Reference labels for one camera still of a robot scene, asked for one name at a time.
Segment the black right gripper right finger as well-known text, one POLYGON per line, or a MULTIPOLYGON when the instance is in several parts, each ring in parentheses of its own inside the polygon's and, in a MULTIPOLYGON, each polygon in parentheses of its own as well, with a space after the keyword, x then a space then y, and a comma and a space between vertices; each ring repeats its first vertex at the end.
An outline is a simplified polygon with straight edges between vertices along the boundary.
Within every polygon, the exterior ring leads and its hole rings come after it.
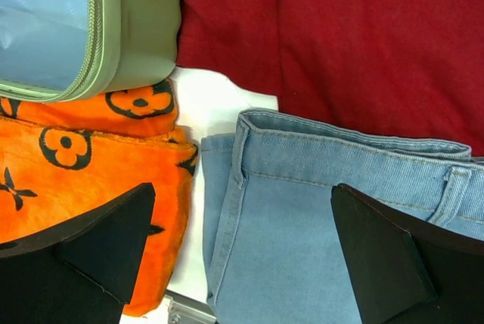
POLYGON ((364 323, 481 323, 483 243, 340 184, 331 207, 364 323))

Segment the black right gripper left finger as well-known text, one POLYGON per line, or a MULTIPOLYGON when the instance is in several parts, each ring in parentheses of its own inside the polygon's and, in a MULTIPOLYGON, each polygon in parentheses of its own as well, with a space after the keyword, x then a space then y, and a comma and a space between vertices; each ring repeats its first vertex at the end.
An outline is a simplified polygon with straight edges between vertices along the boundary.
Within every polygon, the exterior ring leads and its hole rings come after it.
POLYGON ((3 323, 118 323, 133 296, 155 191, 143 183, 100 207, 1 245, 3 323))

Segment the orange black patterned blanket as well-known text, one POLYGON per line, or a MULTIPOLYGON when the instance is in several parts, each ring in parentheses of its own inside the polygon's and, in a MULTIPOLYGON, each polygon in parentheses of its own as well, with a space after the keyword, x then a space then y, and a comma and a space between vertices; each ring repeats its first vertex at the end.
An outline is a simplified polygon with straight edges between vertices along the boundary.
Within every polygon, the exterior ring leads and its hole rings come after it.
POLYGON ((154 211, 127 316, 162 299, 188 225, 198 150, 172 83, 40 104, 1 100, 1 240, 85 213, 145 182, 154 211))

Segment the light blue jeans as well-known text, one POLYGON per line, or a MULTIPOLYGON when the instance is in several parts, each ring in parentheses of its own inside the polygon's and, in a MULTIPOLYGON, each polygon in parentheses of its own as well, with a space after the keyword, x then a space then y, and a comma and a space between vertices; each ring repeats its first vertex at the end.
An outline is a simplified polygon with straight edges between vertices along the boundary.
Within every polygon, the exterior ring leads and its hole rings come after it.
POLYGON ((483 237, 483 161, 469 146, 373 136, 269 110, 201 143, 207 301, 220 323, 358 323, 330 205, 346 183, 483 237))

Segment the red shirt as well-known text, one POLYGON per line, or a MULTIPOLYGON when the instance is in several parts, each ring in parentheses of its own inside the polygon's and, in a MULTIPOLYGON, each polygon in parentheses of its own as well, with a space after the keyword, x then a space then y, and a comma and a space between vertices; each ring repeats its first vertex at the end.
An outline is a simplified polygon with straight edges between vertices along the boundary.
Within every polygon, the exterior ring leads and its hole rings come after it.
POLYGON ((286 114, 483 153, 483 0, 183 0, 178 64, 286 114))

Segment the light green suitcase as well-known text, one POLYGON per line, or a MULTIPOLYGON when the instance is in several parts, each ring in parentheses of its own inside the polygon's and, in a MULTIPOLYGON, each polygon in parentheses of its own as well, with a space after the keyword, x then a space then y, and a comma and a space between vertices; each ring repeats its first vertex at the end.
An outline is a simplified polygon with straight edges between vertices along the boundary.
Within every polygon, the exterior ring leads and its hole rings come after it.
POLYGON ((150 86, 175 67, 181 0, 1 0, 1 94, 52 103, 150 86))

